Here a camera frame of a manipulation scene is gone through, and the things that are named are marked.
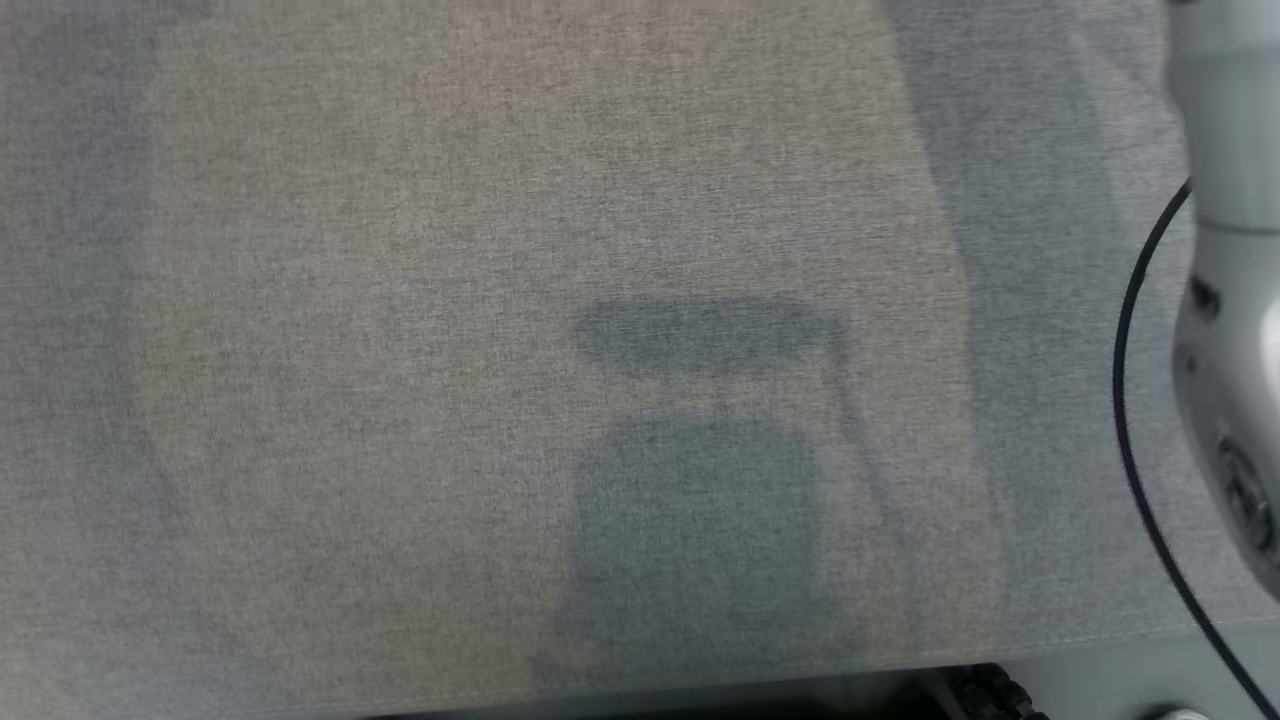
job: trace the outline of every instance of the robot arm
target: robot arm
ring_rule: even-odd
[[[1197,215],[1174,388],[1236,547],[1280,597],[1280,1],[1175,0],[1169,18]]]

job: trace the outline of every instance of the gray upholstery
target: gray upholstery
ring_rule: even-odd
[[[1183,633],[1108,402],[1139,0],[0,4],[0,714],[392,712]],[[1210,612],[1275,610],[1165,373]]]

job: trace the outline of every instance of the fabric texture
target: fabric texture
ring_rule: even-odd
[[[321,716],[1184,633],[1120,296],[1160,8],[0,4],[0,714]],[[1210,614],[1179,218],[1130,424]]]

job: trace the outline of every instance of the gray fabric surface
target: gray fabric surface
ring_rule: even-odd
[[[1147,3],[0,4],[0,711],[1180,633]],[[1215,618],[1275,619],[1181,443]]]

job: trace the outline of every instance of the black cable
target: black cable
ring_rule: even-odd
[[[1142,246],[1142,252],[1138,254],[1138,263],[1133,266],[1133,275],[1129,277],[1129,288],[1124,293],[1124,305],[1120,306],[1120,325],[1116,328],[1116,348],[1111,363],[1111,402],[1116,415],[1116,439],[1120,442],[1120,459],[1124,461],[1124,471],[1129,478],[1129,489],[1133,492],[1133,501],[1138,505],[1138,515],[1142,516],[1147,537],[1151,538],[1151,544],[1156,548],[1156,555],[1160,556],[1160,562],[1165,566],[1165,573],[1169,574],[1169,579],[1174,583],[1178,596],[1183,598],[1183,605],[1187,606],[1187,611],[1196,619],[1196,624],[1204,633],[1208,644],[1213,646],[1217,656],[1222,659],[1222,664],[1235,676],[1235,682],[1244,688],[1253,705],[1258,706],[1262,716],[1267,720],[1280,720],[1280,714],[1276,712],[1271,701],[1267,700],[1267,696],[1262,693],[1257,683],[1253,682],[1253,678],[1249,676],[1248,670],[1240,665],[1240,661],[1231,652],[1231,648],[1228,647],[1222,635],[1213,628],[1213,623],[1210,621],[1208,615],[1204,614],[1204,609],[1201,607],[1199,601],[1196,600],[1196,594],[1192,593],[1190,585],[1187,584],[1187,578],[1183,578],[1181,570],[1178,569],[1178,562],[1174,560],[1172,552],[1169,551],[1169,543],[1165,542],[1165,536],[1160,533],[1160,527],[1156,524],[1156,516],[1151,512],[1151,503],[1147,501],[1147,493],[1142,489],[1142,480],[1138,479],[1138,468],[1133,461],[1133,447],[1129,445],[1129,424],[1125,421],[1124,414],[1124,357],[1125,346],[1129,342],[1129,323],[1133,320],[1133,307],[1138,302],[1138,290],[1142,288],[1142,281],[1147,277],[1147,265],[1151,264],[1151,256],[1156,252],[1156,246],[1160,245],[1160,238],[1164,237],[1170,220],[1174,219],[1174,215],[1178,214],[1179,208],[1183,206],[1183,202],[1187,201],[1190,193],[1192,181],[1188,179],[1183,183],[1183,187],[1178,188],[1172,200],[1165,206],[1165,211],[1160,214],[1160,219],[1156,220],[1155,227],[1151,228],[1147,243]]]

